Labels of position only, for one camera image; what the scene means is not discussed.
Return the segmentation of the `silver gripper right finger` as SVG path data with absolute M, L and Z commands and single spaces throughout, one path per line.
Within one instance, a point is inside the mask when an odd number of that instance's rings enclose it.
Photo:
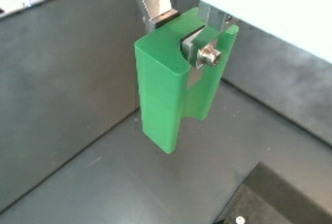
M 215 67 L 222 60 L 217 49 L 221 35 L 237 23 L 237 18 L 205 2 L 198 4 L 198 19 L 202 25 L 180 41 L 180 51 L 190 65 L 186 87 L 192 87 L 202 78 L 206 66 Z

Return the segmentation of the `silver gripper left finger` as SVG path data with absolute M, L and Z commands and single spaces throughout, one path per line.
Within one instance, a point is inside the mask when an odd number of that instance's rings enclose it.
M 170 0 L 136 0 L 144 22 L 144 32 L 150 33 L 180 13 L 172 8 Z

